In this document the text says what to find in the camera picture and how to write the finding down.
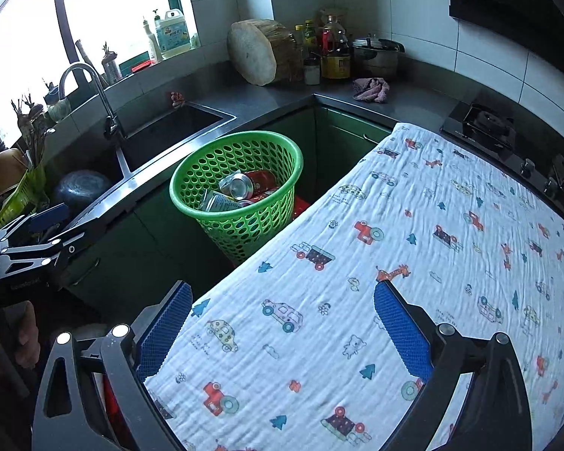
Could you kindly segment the person's left hand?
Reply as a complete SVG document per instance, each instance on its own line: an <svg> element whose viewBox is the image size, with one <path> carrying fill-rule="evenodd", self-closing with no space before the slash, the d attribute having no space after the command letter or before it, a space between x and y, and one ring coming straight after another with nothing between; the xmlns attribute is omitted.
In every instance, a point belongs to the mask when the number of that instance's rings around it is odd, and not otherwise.
<svg viewBox="0 0 564 451"><path fill-rule="evenodd" d="M17 329L18 348L15 361L23 369L34 369L40 357L40 343L33 304L26 300L19 306L21 310L15 328Z"/></svg>

